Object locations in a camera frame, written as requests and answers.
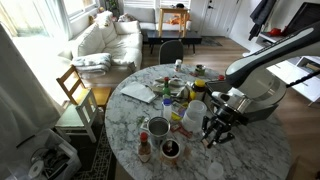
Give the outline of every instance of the wooden floor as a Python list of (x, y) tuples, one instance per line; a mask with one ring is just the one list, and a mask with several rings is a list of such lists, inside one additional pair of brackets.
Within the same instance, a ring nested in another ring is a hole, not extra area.
[[(203, 64), (208, 68), (224, 74), (225, 69), (235, 60), (247, 52), (245, 48), (234, 41), (217, 37), (222, 44), (219, 47), (196, 46), (196, 54), (192, 47), (185, 46), (184, 64)], [(153, 54), (150, 54), (148, 45), (143, 46), (142, 68), (158, 64), (159, 45), (155, 45)], [(312, 165), (310, 171), (315, 174), (320, 170), (320, 105), (308, 107), (309, 100), (293, 89), (288, 89), (280, 106), (275, 110), (276, 116), (283, 123), (292, 151), (292, 159), (297, 156), (305, 158)], [(123, 173), (117, 167), (116, 179), (121, 179)]]

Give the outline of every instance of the wooden chair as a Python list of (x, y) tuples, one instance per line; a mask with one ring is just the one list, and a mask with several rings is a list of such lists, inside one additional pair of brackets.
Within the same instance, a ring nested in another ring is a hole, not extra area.
[(177, 59), (183, 60), (183, 44), (179, 40), (163, 43), (159, 50), (159, 64), (175, 63)]
[[(67, 72), (65, 72), (60, 78), (57, 78), (56, 80), (68, 96), (70, 102), (74, 105), (78, 105), (89, 90), (84, 86), (81, 78), (78, 75), (77, 69), (73, 65), (71, 65)], [(111, 93), (111, 88), (93, 87), (91, 89), (94, 97), (96, 98), (98, 107), (101, 107), (105, 112), (106, 104)]]
[[(61, 137), (69, 142), (70, 138), (67, 135), (89, 135), (91, 142), (95, 143), (97, 139), (91, 126), (96, 118), (100, 124), (103, 123), (93, 92), (89, 90), (79, 105), (70, 104), (66, 108), (55, 128)], [(77, 133), (72, 130), (86, 130), (86, 133)]]

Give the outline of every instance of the white cabinet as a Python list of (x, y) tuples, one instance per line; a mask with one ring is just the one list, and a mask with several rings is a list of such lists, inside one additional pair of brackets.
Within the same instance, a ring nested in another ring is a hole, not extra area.
[[(314, 72), (317, 68), (320, 69), (320, 57), (302, 56), (268, 67), (268, 70), (286, 84), (290, 84)], [(320, 75), (294, 85), (292, 88), (308, 98), (311, 101), (309, 105), (320, 102)]]

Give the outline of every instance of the lid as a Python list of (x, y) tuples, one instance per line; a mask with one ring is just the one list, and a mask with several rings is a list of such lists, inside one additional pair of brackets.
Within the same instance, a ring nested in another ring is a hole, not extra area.
[(194, 82), (194, 84), (195, 84), (196, 86), (198, 86), (198, 87), (204, 87), (205, 82), (204, 82), (204, 80), (202, 80), (202, 79), (197, 79), (197, 80)]
[(172, 102), (171, 102), (171, 99), (164, 99), (163, 100), (163, 104), (164, 105), (170, 105)]
[(140, 134), (140, 141), (147, 141), (148, 140), (148, 133), (142, 132)]

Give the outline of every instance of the cup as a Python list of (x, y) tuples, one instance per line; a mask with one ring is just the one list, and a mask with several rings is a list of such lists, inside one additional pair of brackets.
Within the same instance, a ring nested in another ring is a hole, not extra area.
[(174, 139), (166, 140), (160, 148), (160, 160), (169, 166), (176, 165), (180, 155), (180, 149), (179, 143)]
[(161, 144), (167, 139), (170, 130), (170, 123), (163, 117), (154, 117), (148, 122), (151, 144), (159, 149)]
[(208, 168), (208, 179), (210, 180), (222, 180), (223, 166), (214, 161)]
[(203, 117), (206, 115), (207, 106), (199, 100), (192, 100), (182, 118), (182, 125), (185, 130), (200, 132)]

